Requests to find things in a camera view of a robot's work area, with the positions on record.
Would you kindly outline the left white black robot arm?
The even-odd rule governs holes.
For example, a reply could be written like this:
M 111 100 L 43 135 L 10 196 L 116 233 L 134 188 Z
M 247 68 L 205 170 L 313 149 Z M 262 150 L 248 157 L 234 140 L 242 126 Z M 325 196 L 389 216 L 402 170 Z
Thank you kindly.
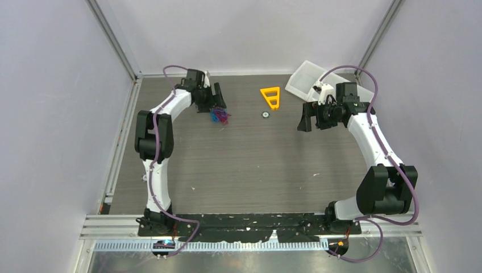
M 168 164 L 174 149 L 173 122 L 194 105 L 198 113 L 226 109 L 220 84 L 210 81 L 208 71 L 186 69 L 178 84 L 171 85 L 166 99 L 136 116 L 134 148 L 143 162 L 147 178 L 148 199 L 140 225 L 160 235 L 168 235 L 180 218 L 172 212 L 168 192 Z

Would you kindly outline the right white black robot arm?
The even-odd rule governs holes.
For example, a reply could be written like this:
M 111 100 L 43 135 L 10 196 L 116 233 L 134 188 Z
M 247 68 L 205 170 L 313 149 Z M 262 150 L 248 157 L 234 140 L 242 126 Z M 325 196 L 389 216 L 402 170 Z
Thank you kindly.
M 328 204 L 324 223 L 329 232 L 340 233 L 349 222 L 370 216 L 381 219 L 409 211 L 418 172 L 390 148 L 373 106 L 360 98 L 354 82 L 314 84 L 297 129 L 311 131 L 312 118 L 320 130 L 342 124 L 355 138 L 368 168 L 354 197 Z

